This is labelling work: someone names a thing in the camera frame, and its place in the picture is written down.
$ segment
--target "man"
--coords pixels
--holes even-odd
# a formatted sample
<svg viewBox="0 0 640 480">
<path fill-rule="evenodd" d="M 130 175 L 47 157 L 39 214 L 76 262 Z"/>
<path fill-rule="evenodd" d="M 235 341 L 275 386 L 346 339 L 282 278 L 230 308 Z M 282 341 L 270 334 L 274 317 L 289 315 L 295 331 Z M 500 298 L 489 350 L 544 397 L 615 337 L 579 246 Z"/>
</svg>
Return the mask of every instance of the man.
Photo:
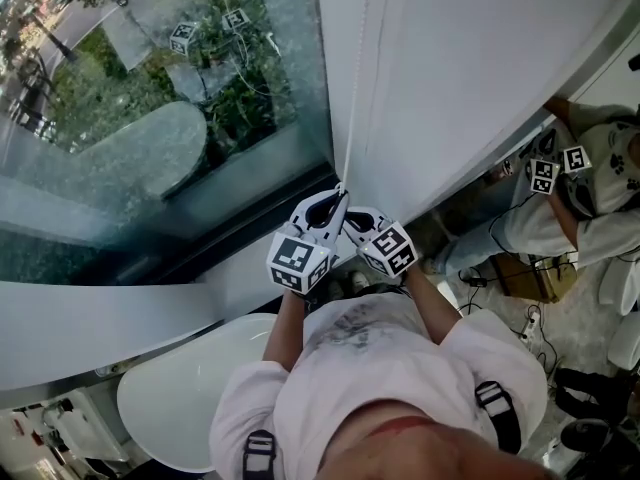
<svg viewBox="0 0 640 480">
<path fill-rule="evenodd" d="M 451 275 L 503 251 L 560 256 L 578 251 L 581 266 L 619 256 L 640 257 L 640 119 L 626 107 L 591 107 L 552 98 L 545 108 L 561 147 L 584 146 L 592 168 L 592 218 L 579 219 L 571 202 L 554 192 L 532 195 L 524 169 L 477 200 L 479 225 L 425 262 L 430 274 Z"/>
<path fill-rule="evenodd" d="M 216 412 L 210 447 L 224 480 L 243 478 L 247 437 L 263 429 L 277 443 L 276 480 L 554 478 L 498 449 L 518 451 L 540 423 L 541 365 L 490 311 L 462 319 L 416 264 L 406 287 L 411 298 L 335 301 L 306 320 L 285 292 L 263 360 L 235 372 Z M 476 400 L 485 381 L 515 410 L 506 438 Z"/>
</svg>

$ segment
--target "backpack strap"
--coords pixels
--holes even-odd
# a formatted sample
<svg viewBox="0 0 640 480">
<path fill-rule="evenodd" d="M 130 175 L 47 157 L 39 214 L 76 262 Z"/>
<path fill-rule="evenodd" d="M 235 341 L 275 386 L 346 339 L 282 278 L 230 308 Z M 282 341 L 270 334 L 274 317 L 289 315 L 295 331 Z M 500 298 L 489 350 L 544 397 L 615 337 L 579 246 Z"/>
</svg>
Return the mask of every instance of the backpack strap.
<svg viewBox="0 0 640 480">
<path fill-rule="evenodd" d="M 522 446 L 522 438 L 518 415 L 509 393 L 498 382 L 483 382 L 476 388 L 476 402 L 493 423 L 500 449 L 517 455 Z"/>
<path fill-rule="evenodd" d="M 276 439 L 271 432 L 256 430 L 249 434 L 242 458 L 242 480 L 274 480 L 273 461 Z"/>
</svg>

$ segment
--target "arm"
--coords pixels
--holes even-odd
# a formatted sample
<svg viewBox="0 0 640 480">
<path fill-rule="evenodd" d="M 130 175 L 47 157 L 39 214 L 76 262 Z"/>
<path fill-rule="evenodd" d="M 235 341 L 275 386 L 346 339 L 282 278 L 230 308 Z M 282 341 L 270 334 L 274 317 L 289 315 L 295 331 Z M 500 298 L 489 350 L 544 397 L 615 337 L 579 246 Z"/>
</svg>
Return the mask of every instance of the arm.
<svg viewBox="0 0 640 480">
<path fill-rule="evenodd" d="M 286 290 L 262 360 L 279 363 L 290 372 L 302 353 L 303 322 L 304 300 Z"/>
<path fill-rule="evenodd" d="M 407 270 L 406 284 L 429 336 L 436 345 L 439 345 L 456 322 L 462 318 L 460 313 L 429 282 L 417 263 Z"/>
<path fill-rule="evenodd" d="M 601 215 L 580 222 L 580 266 L 585 267 L 604 258 L 620 256 L 622 261 L 640 259 L 640 208 Z"/>
<path fill-rule="evenodd" d="M 571 107 L 571 103 L 563 98 L 552 97 L 549 101 L 547 101 L 543 107 L 548 112 L 551 112 L 554 116 L 556 116 L 560 121 L 562 121 L 567 127 L 570 127 L 569 124 L 569 108 Z"/>
<path fill-rule="evenodd" d="M 238 368 L 227 382 L 209 434 L 212 464 L 224 480 L 242 478 L 247 437 L 256 430 L 275 434 L 273 409 L 289 372 L 278 363 L 257 361 Z M 281 466 L 278 450 L 274 468 Z M 276 474 L 275 478 L 284 478 Z"/>
<path fill-rule="evenodd" d="M 536 357 L 488 309 L 463 318 L 440 347 L 467 364 L 476 385 L 492 380 L 511 395 L 524 445 L 547 406 L 547 379 Z"/>
<path fill-rule="evenodd" d="M 567 237 L 571 245 L 575 247 L 576 251 L 578 250 L 578 221 L 573 216 L 573 213 L 569 211 L 569 209 L 564 205 L 562 199 L 558 195 L 558 192 L 555 190 L 552 194 L 547 196 L 547 201 L 551 205 L 551 209 L 553 210 L 553 214 L 558 219 L 558 224 L 562 228 L 562 232 Z"/>
</svg>

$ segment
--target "black cable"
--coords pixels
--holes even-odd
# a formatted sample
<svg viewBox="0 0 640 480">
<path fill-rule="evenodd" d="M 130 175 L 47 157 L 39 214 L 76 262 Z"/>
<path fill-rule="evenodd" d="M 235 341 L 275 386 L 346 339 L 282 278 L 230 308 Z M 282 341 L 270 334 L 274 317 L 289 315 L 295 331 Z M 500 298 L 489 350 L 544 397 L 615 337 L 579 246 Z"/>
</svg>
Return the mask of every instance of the black cable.
<svg viewBox="0 0 640 480">
<path fill-rule="evenodd" d="M 547 374 L 547 379 L 549 379 L 551 377 L 551 374 L 554 372 L 554 370 L 556 369 L 556 366 L 558 366 L 558 362 L 560 357 L 558 356 L 558 351 L 556 350 L 556 348 L 551 344 L 551 342 L 547 339 L 547 336 L 544 333 L 544 311 L 542 311 L 542 309 L 540 308 L 540 306 L 538 306 L 537 304 L 531 304 L 531 306 L 529 306 L 527 308 L 527 318 L 529 320 L 531 320 L 531 309 L 535 308 L 535 310 L 538 311 L 538 314 L 540 315 L 540 335 L 542 336 L 542 340 L 549 345 L 549 347 L 551 348 L 551 350 L 553 351 L 553 355 L 554 355 L 554 360 L 553 360 L 553 364 L 551 366 L 551 370 L 547 371 L 547 354 L 544 351 L 541 351 L 538 354 L 538 359 L 540 358 L 540 356 L 544 355 L 545 357 L 545 362 L 544 362 L 544 371 Z"/>
<path fill-rule="evenodd" d="M 529 197 L 527 197 L 524 201 L 522 201 L 520 204 L 516 204 L 515 206 L 512 206 L 511 208 L 509 208 L 508 210 L 505 210 L 504 212 L 502 212 L 500 215 L 498 215 L 495 219 L 493 219 L 493 222 L 489 225 L 489 236 L 491 238 L 493 238 L 493 241 L 496 243 L 496 245 L 498 247 L 500 247 L 500 249 L 502 249 L 505 253 L 507 253 L 509 256 L 513 256 L 514 258 L 516 258 L 518 261 L 520 261 L 520 258 L 518 256 L 516 256 L 515 254 L 513 254 L 510 251 L 507 251 L 502 244 L 498 241 L 498 239 L 493 236 L 493 233 L 491 233 L 491 231 L 493 230 L 493 226 L 496 224 L 496 222 L 498 222 L 498 220 L 500 220 L 502 217 L 504 217 L 507 213 L 509 213 L 511 210 L 515 210 L 516 208 L 521 208 L 522 206 L 524 206 L 529 199 L 531 199 L 533 196 L 535 196 L 536 194 L 531 194 Z"/>
<path fill-rule="evenodd" d="M 478 309 L 482 309 L 482 307 L 481 307 L 481 306 L 479 306 L 478 304 L 475 304 L 475 303 L 473 302 L 473 298 L 477 295 L 477 293 L 478 293 L 478 291 L 479 291 L 479 290 L 480 290 L 480 287 L 479 287 L 479 286 L 476 286 L 476 291 L 475 291 L 475 292 L 473 292 L 473 295 L 472 295 L 471 297 L 469 297 L 469 302 L 467 302 L 464 306 L 460 306 L 460 307 L 458 308 L 458 311 L 462 311 L 464 308 L 466 308 L 466 307 L 468 306 L 468 307 L 469 307 L 469 310 L 467 311 L 467 315 L 470 315 L 470 314 L 471 314 L 471 307 L 472 307 L 472 306 L 473 306 L 473 307 L 476 307 L 476 308 L 478 308 Z"/>
<path fill-rule="evenodd" d="M 518 336 L 518 338 L 524 338 L 524 337 L 526 336 L 526 334 L 523 334 L 523 333 L 521 333 L 521 332 L 518 332 L 518 331 L 516 331 L 516 330 L 512 329 L 511 327 L 509 327 L 509 329 L 511 330 L 511 332 L 512 332 L 513 334 L 517 335 L 517 336 Z"/>
<path fill-rule="evenodd" d="M 475 268 L 475 267 L 471 267 L 471 270 L 475 270 L 475 271 L 476 271 L 476 273 L 478 274 L 478 276 L 482 277 L 482 274 L 480 274 L 480 271 L 479 271 L 477 268 Z M 462 279 L 462 277 L 461 277 L 461 272 L 460 272 L 460 271 L 458 271 L 458 279 L 460 279 L 460 281 L 462 281 L 463 283 L 464 283 L 464 282 L 466 282 L 464 279 Z M 471 297 L 469 297 L 469 302 L 467 302 L 464 306 L 460 306 L 460 307 L 458 308 L 458 311 L 462 311 L 464 308 L 466 308 L 466 307 L 468 306 L 468 307 L 469 307 L 469 310 L 467 311 L 467 316 L 468 316 L 468 315 L 470 315 L 470 314 L 471 314 L 471 308 L 472 308 L 472 307 L 476 307 L 476 308 L 478 308 L 478 309 L 482 309 L 482 306 L 480 306 L 480 305 L 478 305 L 478 304 L 475 304 L 475 303 L 473 302 L 473 298 L 478 294 L 478 291 L 479 291 L 479 290 L 480 290 L 480 287 L 479 287 L 479 286 L 476 286 L 476 291 L 475 291 L 475 292 L 473 292 L 473 295 L 472 295 Z"/>
<path fill-rule="evenodd" d="M 512 277 L 524 276 L 526 274 L 531 274 L 531 273 L 534 273 L 534 272 L 546 272 L 547 270 L 556 270 L 556 269 L 558 269 L 559 267 L 561 267 L 563 265 L 575 265 L 576 263 L 577 263 L 576 261 L 566 261 L 566 262 L 563 262 L 563 263 L 558 263 L 557 265 L 553 265 L 551 267 L 545 267 L 545 268 L 534 267 L 534 268 L 532 268 L 530 270 L 524 270 L 522 272 L 518 272 L 517 274 L 510 274 L 508 276 L 503 276 L 503 277 L 489 277 L 489 278 L 486 278 L 486 277 L 479 276 L 479 277 L 474 277 L 472 279 L 476 279 L 477 281 L 479 281 L 479 282 L 481 282 L 483 284 L 486 284 L 486 283 L 491 283 L 493 281 L 500 281 L 501 279 L 511 279 Z M 470 281 L 469 279 L 462 279 L 462 277 L 460 275 L 460 272 L 458 272 L 458 279 L 460 279 L 460 281 L 462 281 L 463 283 L 468 284 L 470 286 L 478 286 L 478 285 L 472 285 L 469 282 Z"/>
<path fill-rule="evenodd" d="M 625 260 L 625 259 L 623 259 L 621 256 L 622 256 L 622 255 L 620 255 L 620 256 L 615 256 L 615 259 L 620 260 L 620 261 L 622 261 L 622 262 L 624 262 L 624 263 L 638 263 L 638 261 L 639 261 L 639 260 Z"/>
</svg>

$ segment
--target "white sink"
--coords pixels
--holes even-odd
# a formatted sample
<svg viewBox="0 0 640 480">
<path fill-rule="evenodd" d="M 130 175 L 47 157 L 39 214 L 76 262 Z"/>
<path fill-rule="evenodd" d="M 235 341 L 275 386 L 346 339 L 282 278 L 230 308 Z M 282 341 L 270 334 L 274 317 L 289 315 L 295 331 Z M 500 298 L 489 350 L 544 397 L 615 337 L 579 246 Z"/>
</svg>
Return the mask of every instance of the white sink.
<svg viewBox="0 0 640 480">
<path fill-rule="evenodd" d="M 209 430 L 237 367 L 259 361 L 276 315 L 246 315 L 128 371 L 118 409 L 136 443 L 166 466 L 213 470 Z"/>
</svg>

